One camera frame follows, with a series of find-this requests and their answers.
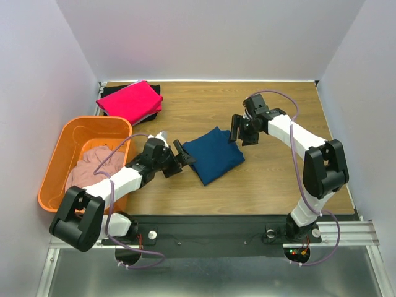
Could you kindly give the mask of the blue t shirt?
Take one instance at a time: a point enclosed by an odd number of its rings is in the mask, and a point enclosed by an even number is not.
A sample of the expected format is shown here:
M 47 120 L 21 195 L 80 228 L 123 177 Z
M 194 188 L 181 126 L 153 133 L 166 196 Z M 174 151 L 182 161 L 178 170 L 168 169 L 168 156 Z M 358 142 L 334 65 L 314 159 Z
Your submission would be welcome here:
M 228 142 L 229 130 L 215 127 L 208 133 L 183 144 L 183 149 L 196 161 L 191 168 L 204 186 L 245 161 L 235 142 Z

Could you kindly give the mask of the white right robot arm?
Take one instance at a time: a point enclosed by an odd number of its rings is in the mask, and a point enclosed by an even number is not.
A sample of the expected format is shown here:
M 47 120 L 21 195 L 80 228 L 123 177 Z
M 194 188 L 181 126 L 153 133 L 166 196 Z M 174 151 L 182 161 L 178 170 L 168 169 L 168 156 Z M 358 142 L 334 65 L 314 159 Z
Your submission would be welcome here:
M 303 169 L 295 165 L 301 198 L 288 214 L 285 236 L 299 241 L 312 229 L 323 214 L 327 201 L 349 181 L 347 161 L 342 143 L 316 136 L 296 123 L 280 108 L 267 106 L 262 92 L 243 101 L 244 114 L 233 115 L 229 141 L 240 139 L 242 145 L 256 145 L 261 132 L 291 148 L 292 159 L 301 157 Z

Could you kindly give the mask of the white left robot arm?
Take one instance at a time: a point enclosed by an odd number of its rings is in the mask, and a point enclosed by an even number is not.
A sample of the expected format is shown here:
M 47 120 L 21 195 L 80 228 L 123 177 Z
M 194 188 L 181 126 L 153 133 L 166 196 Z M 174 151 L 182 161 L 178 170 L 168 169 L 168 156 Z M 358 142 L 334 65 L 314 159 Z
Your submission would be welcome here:
M 151 182 L 157 172 L 169 178 L 195 162 L 178 140 L 173 144 L 176 152 L 161 135 L 149 136 L 143 151 L 114 175 L 97 168 L 94 172 L 105 177 L 102 181 L 85 188 L 70 187 L 51 222 L 50 234 L 81 252 L 105 238 L 133 243 L 137 222 L 116 212 L 115 203 Z

